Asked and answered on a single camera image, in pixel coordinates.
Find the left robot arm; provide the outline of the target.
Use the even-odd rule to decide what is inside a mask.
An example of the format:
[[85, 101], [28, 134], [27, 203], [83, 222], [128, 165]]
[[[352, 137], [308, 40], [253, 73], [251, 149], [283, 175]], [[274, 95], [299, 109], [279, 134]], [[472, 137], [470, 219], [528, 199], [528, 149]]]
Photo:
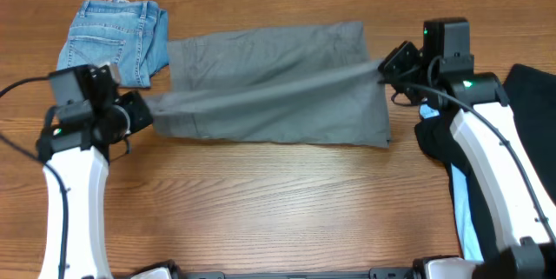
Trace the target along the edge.
[[36, 142], [48, 190], [42, 278], [110, 278], [104, 235], [109, 148], [150, 126], [141, 95], [119, 94], [113, 63], [57, 70], [47, 79], [56, 103]]

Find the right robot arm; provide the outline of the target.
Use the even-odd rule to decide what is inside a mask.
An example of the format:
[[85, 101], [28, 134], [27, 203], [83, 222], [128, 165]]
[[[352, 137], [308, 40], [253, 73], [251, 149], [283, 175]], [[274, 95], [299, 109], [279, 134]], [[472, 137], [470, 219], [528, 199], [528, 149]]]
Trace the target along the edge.
[[381, 63], [382, 82], [410, 106], [439, 111], [446, 140], [439, 152], [461, 162], [479, 185], [492, 226], [493, 256], [423, 257], [408, 278], [553, 278], [555, 203], [524, 149], [510, 99], [493, 73], [474, 72], [463, 17], [423, 24], [423, 46], [409, 41]]

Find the grey shorts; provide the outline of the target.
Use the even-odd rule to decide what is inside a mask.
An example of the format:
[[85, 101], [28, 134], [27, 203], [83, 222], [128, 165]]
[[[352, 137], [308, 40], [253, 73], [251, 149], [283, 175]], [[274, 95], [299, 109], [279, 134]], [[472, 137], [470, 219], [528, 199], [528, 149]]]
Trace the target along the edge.
[[363, 24], [214, 33], [168, 45], [171, 89], [146, 100], [157, 133], [235, 142], [391, 140]]

